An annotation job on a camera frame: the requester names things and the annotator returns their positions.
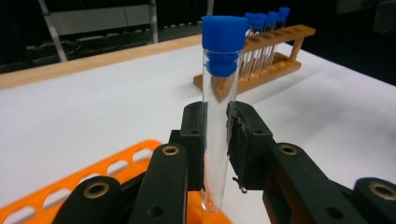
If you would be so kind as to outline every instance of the white table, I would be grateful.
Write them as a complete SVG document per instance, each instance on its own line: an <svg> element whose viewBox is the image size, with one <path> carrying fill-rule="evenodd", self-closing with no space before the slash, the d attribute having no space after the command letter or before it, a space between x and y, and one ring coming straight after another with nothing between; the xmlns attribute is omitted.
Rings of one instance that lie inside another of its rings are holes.
<svg viewBox="0 0 396 224"><path fill-rule="evenodd" d="M331 180L396 183L396 88L303 50L297 60L299 71L237 100ZM200 73L202 47L194 45L0 90L0 207L141 140L166 143L183 107L202 99L192 84ZM225 214L268 223L262 192L242 194L233 176L229 166Z"/></svg>

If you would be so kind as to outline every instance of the orange rack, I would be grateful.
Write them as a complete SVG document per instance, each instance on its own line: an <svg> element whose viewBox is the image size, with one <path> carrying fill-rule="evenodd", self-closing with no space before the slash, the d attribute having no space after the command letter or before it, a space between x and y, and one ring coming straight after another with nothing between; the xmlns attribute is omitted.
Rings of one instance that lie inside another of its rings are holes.
<svg viewBox="0 0 396 224"><path fill-rule="evenodd" d="M108 175L119 180L121 184L145 172L149 166L149 158L136 160L135 156L152 153L161 143L156 140L146 140L132 147L99 161L73 175L61 179L37 192L21 198L14 203L0 209L0 223L51 223L59 208L73 189L83 180L94 175ZM110 171L114 165L124 164L116 170ZM63 197L56 199L56 195L63 193ZM210 214L201 206L201 193L189 192L187 223L231 223L222 213Z"/></svg>

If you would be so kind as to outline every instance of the wooden table edge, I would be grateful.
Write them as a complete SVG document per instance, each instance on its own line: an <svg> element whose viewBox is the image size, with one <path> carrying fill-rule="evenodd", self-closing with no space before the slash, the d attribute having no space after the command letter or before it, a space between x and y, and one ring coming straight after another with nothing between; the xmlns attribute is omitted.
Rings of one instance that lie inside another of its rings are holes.
<svg viewBox="0 0 396 224"><path fill-rule="evenodd" d="M100 66L143 58L157 53L188 48L201 44L201 41L201 35L192 35L180 39L160 42L157 44L131 49L123 49L87 58L76 59L66 63L56 63L0 74L0 90L15 88L55 77L63 77Z"/></svg>

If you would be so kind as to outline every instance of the dark floor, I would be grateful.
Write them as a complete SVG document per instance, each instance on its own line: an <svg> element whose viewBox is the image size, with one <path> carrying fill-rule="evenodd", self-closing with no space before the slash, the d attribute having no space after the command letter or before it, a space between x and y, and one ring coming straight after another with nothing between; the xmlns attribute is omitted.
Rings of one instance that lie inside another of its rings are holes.
<svg viewBox="0 0 396 224"><path fill-rule="evenodd" d="M396 31L375 33L374 17L372 9L336 16L303 49L396 86Z"/></svg>
<svg viewBox="0 0 396 224"><path fill-rule="evenodd" d="M329 61L361 72L396 86L396 31L379 34L373 31L375 12L361 10L333 15L323 21L294 19L289 25L302 23L316 28L315 35L305 39L302 48ZM201 33L201 23L175 26L159 32L160 42ZM91 40L64 42L68 60L146 45L150 32L126 32ZM0 65L0 74L45 64L57 63L55 47L51 44L28 50L32 63Z"/></svg>

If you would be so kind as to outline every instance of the screw hole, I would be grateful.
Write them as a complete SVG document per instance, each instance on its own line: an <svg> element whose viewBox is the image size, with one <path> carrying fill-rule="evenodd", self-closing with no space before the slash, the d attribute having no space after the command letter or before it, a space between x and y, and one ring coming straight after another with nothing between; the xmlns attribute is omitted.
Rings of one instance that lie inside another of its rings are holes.
<svg viewBox="0 0 396 224"><path fill-rule="evenodd" d="M96 182L89 185L84 190L84 196L88 199L95 199L105 195L110 186L105 182Z"/></svg>
<svg viewBox="0 0 396 224"><path fill-rule="evenodd" d="M369 185L370 191L385 200L396 201L396 190L390 188L387 185L373 182Z"/></svg>
<svg viewBox="0 0 396 224"><path fill-rule="evenodd" d="M280 151L290 156L297 155L297 149L293 147L281 147Z"/></svg>
<svg viewBox="0 0 396 224"><path fill-rule="evenodd" d="M164 147L163 154L166 156L174 156L178 153L178 147Z"/></svg>
<svg viewBox="0 0 396 224"><path fill-rule="evenodd" d="M337 208L327 207L326 212L327 212L327 214L329 214L329 216L331 216L335 219L343 219L344 218L344 214Z"/></svg>
<svg viewBox="0 0 396 224"><path fill-rule="evenodd" d="M163 208L159 205L152 206L148 210L148 216L149 217L161 217L163 216Z"/></svg>

